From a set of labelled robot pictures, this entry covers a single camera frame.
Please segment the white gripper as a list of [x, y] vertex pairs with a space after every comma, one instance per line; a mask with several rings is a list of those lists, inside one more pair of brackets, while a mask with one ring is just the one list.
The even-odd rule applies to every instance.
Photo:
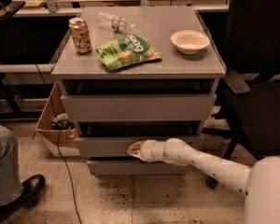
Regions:
[[136, 141], [128, 147], [128, 153], [146, 162], [165, 161], [165, 142], [156, 140]]

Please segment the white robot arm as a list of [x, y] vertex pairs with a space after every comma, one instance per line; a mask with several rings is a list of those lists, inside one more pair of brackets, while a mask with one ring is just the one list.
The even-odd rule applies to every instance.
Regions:
[[249, 167], [201, 152], [178, 138], [136, 141], [128, 153], [146, 162], [192, 165], [245, 197], [244, 224], [280, 224], [280, 157]]

